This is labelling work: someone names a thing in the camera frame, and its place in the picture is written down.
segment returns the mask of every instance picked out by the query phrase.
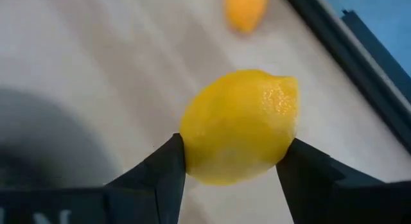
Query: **light wood table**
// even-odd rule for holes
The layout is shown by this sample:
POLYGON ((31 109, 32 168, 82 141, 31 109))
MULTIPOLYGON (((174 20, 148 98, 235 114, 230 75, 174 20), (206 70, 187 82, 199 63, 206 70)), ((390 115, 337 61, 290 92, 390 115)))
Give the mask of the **light wood table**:
MULTIPOLYGON (((226 27, 222 0, 0 0, 0 86, 76 114, 115 174, 178 132, 187 102, 236 69, 299 79, 298 138, 384 181, 411 158, 286 0, 270 0, 249 37, 226 27)), ((292 223, 275 169, 211 187, 188 178, 183 224, 292 223)))

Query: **black frame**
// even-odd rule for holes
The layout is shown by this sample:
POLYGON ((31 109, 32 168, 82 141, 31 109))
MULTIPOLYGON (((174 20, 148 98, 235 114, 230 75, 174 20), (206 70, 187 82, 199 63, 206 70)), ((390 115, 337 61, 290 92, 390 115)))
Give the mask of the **black frame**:
MULTIPOLYGON (((373 109, 375 109, 382 120, 388 125, 392 133, 398 138, 407 151, 411 153, 410 111, 408 111, 403 102, 395 95, 381 76, 378 75, 374 67, 360 50, 358 50, 355 44, 352 43, 347 33, 337 24, 335 18, 329 14, 318 0, 288 0, 288 2, 302 17, 312 32, 314 32, 315 36, 337 61, 373 109)), ((357 30, 352 31, 356 35, 359 31, 358 28, 359 26, 356 27, 357 30)), ((363 39, 359 39, 360 42, 363 42, 363 45, 366 40, 364 39, 365 34, 366 33, 362 33, 361 37, 363 37, 363 39)), ((377 44, 372 43, 372 37, 368 37, 366 41, 368 43, 364 45, 365 47, 377 46, 377 44)), ((375 56, 374 52, 373 58, 381 59, 381 55, 384 55, 384 53, 378 53, 378 55, 375 56)), ((383 59, 389 60, 390 58, 383 56, 383 59)), ((408 101, 411 101, 411 79, 398 63, 397 67, 392 68, 392 66, 395 66, 395 64, 392 63, 392 61, 395 61, 392 57, 390 61, 388 64, 381 64, 381 62, 378 64, 386 73, 393 71, 393 73, 388 74, 388 76, 399 88, 404 97, 406 97, 408 101)))

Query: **blue surface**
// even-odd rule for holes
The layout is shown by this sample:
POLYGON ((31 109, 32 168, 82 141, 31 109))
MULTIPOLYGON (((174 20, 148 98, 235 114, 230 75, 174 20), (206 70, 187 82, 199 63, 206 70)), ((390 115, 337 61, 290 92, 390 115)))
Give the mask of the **blue surface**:
POLYGON ((336 14, 354 10, 411 76, 411 0, 326 0, 336 14))

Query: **orange fruit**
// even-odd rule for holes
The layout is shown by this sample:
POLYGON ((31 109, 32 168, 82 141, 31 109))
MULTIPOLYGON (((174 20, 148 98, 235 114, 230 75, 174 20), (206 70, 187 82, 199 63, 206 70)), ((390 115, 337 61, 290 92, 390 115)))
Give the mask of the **orange fruit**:
POLYGON ((297 80, 237 71, 204 88, 180 122, 187 173, 213 185, 252 178, 277 164, 295 137, 297 80))
POLYGON ((261 21, 268 0, 225 0, 229 24, 243 33, 250 33, 261 21))

